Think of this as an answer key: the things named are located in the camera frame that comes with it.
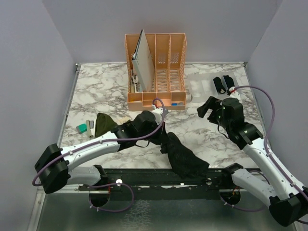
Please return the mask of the black patterned boxer underwear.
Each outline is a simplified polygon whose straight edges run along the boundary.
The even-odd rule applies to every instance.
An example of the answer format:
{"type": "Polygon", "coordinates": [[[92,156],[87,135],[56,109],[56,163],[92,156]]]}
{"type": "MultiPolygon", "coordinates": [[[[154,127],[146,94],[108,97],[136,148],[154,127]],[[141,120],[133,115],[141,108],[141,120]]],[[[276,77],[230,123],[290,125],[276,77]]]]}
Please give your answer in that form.
{"type": "Polygon", "coordinates": [[[185,147],[175,133],[163,136],[161,153],[167,154],[172,171],[181,178],[206,177],[209,163],[185,147]]]}

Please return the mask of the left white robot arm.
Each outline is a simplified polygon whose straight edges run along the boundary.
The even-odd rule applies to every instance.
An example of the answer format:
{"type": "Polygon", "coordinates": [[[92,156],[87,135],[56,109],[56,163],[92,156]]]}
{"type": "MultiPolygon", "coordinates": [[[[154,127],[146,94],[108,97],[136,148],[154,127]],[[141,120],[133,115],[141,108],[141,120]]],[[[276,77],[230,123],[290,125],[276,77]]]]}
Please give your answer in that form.
{"type": "Polygon", "coordinates": [[[46,194],[69,184],[86,184],[96,190],[103,189],[106,185],[103,169],[90,167],[81,170],[80,165],[99,156],[131,148],[141,140],[159,145],[166,134],[166,114],[167,110],[163,108],[142,111],[134,120],[91,141],[64,148],[59,148],[56,143],[49,145],[34,165],[37,174],[32,185],[42,186],[46,194]]]}

